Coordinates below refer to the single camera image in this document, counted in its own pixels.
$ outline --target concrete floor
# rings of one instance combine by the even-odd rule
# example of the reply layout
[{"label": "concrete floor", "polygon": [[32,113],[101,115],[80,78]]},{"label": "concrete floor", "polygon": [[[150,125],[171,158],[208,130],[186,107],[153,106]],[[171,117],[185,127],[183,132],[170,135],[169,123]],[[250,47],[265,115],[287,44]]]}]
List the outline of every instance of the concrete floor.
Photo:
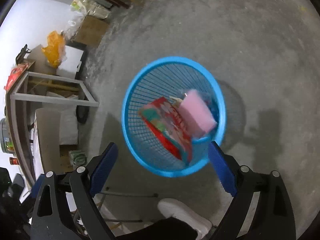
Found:
[{"label": "concrete floor", "polygon": [[[160,57],[188,57],[223,90],[228,130],[222,149],[256,172],[281,173],[301,235],[320,208],[320,17],[311,2],[145,0],[143,7],[114,10],[111,17],[83,74],[100,106],[79,127],[90,157],[110,141],[119,147],[106,185],[177,198],[219,224],[231,196],[210,165],[184,178],[156,176],[135,161],[121,131],[122,100],[135,74]],[[156,203],[108,197],[105,205],[118,218],[157,220]]]}]

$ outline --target white shoe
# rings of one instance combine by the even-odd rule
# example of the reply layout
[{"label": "white shoe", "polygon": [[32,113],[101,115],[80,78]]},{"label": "white shoe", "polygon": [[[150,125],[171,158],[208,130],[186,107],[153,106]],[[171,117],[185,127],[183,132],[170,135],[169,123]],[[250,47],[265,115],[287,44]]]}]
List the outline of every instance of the white shoe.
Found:
[{"label": "white shoe", "polygon": [[212,227],[212,223],[198,215],[187,205],[173,198],[164,198],[158,203],[158,210],[165,218],[179,219],[198,232],[196,240],[202,239]]}]

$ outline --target pink sponge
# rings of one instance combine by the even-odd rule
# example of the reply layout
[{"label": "pink sponge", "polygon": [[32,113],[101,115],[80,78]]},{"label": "pink sponge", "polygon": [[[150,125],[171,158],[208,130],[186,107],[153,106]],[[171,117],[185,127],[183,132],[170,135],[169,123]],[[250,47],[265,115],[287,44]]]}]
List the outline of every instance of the pink sponge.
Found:
[{"label": "pink sponge", "polygon": [[188,91],[178,111],[188,125],[188,131],[193,137],[201,138],[217,125],[209,108],[195,89]]}]

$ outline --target orange plastic bag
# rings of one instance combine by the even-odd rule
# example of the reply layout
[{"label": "orange plastic bag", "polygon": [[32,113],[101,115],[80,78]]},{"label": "orange plastic bag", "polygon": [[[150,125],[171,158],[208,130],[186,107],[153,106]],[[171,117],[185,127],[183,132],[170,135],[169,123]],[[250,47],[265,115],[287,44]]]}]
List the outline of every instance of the orange plastic bag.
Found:
[{"label": "orange plastic bag", "polygon": [[57,68],[65,56],[65,40],[56,31],[51,32],[47,38],[48,46],[42,48],[43,54],[47,57],[49,63]]}]

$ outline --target plastic container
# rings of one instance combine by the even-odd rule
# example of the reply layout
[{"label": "plastic container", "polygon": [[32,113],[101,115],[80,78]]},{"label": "plastic container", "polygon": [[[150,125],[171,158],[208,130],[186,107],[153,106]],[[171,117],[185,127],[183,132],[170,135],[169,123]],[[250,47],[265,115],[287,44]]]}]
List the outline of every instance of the plastic container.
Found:
[{"label": "plastic container", "polygon": [[[164,96],[171,103],[181,90],[196,89],[212,96],[212,114],[217,127],[206,137],[193,140],[189,166],[169,153],[138,114],[145,104]],[[122,106],[122,130],[135,159],[149,171],[164,177],[180,177],[199,171],[208,163],[208,145],[221,144],[226,129],[226,106],[214,77],[199,63],[183,57],[165,57],[143,68],[132,80]]]},{"label": "plastic container", "polygon": [[9,136],[9,132],[7,130],[7,125],[5,122],[5,118],[1,119],[0,121],[0,144],[2,152],[4,153],[14,153],[14,147],[11,140],[11,137]]}]

